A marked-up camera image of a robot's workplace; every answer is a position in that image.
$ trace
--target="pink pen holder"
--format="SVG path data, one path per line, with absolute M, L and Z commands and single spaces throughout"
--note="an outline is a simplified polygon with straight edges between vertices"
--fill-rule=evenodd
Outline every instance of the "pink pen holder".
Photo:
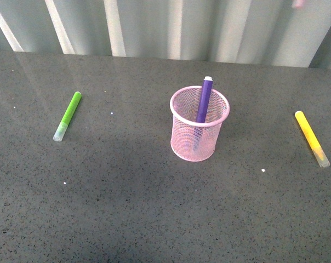
M 230 111 L 227 99 L 212 89 L 206 122 L 196 122 L 201 90 L 201 86 L 182 88 L 170 100 L 173 113 L 170 145 L 176 155 L 190 162 L 203 161 L 213 154 L 221 124 Z

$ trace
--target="gray countertop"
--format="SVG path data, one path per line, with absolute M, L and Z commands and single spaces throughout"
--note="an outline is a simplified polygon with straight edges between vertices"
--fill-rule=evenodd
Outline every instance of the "gray countertop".
M 231 112 L 191 163 L 169 100 L 207 75 Z M 0 262 L 331 262 L 331 165 L 297 110 L 331 163 L 331 70 L 0 52 Z

